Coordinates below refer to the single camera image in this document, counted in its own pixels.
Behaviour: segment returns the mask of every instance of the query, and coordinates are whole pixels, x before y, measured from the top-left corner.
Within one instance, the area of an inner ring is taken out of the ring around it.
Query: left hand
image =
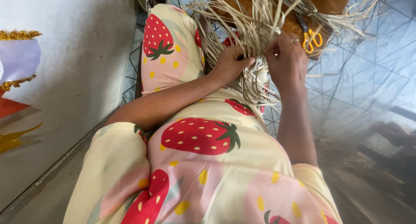
[[[242,55],[243,51],[240,46],[227,47],[221,52],[217,63],[208,75],[221,82],[223,86],[231,83],[245,68],[252,65],[255,61],[254,57],[238,60],[239,56]]]

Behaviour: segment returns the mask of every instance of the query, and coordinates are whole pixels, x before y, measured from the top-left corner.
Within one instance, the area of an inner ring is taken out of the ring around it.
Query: strawberry print dress
[[[158,4],[143,39],[143,94],[204,75],[195,21]],[[222,88],[146,138],[140,126],[94,135],[68,205],[68,224],[341,224],[319,168],[291,165],[263,108]]]

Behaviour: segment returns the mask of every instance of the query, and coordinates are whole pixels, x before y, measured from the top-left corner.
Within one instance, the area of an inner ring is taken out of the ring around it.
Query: yellow scissors handle
[[[302,47],[303,47],[303,49],[305,49],[305,51],[307,53],[312,53],[313,52],[313,47],[312,47],[312,43],[311,42],[309,42],[309,50],[306,48],[306,43],[308,42],[308,40],[309,40],[308,33],[303,33],[303,44],[302,44]]]
[[[322,45],[322,36],[321,36],[321,34],[319,34],[319,33],[315,33],[315,32],[313,32],[311,29],[309,29],[309,31],[308,31],[308,33],[309,33],[309,36],[311,37],[311,38],[313,38],[312,39],[312,41],[313,41],[313,43],[317,46],[317,47],[320,47],[321,45]],[[318,38],[319,38],[319,43],[317,43],[316,42],[316,36],[318,36]]]

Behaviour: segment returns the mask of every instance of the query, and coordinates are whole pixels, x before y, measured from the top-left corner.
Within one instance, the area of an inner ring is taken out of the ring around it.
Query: scissors
[[[296,17],[299,20],[300,24],[302,25],[302,29],[303,29],[303,44],[302,47],[305,49],[306,47],[306,43],[309,41],[309,37],[312,37],[312,41],[315,44],[315,46],[320,47],[322,45],[322,36],[319,33],[315,33],[313,32],[311,29],[309,29],[309,27],[306,25],[305,21],[303,20],[303,16],[296,12]],[[319,38],[319,43],[315,40],[315,36],[318,36]],[[310,50],[308,50],[307,48],[305,49],[305,51],[307,53],[312,53],[313,52],[313,47],[312,47],[312,42],[309,42],[309,48]]]

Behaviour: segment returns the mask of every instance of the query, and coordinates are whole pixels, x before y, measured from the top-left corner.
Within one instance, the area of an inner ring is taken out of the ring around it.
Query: white wall
[[[136,23],[134,0],[0,0],[0,30],[37,30],[37,78],[4,97],[32,107],[0,119],[0,134],[43,125],[0,155],[0,211],[121,101]]]

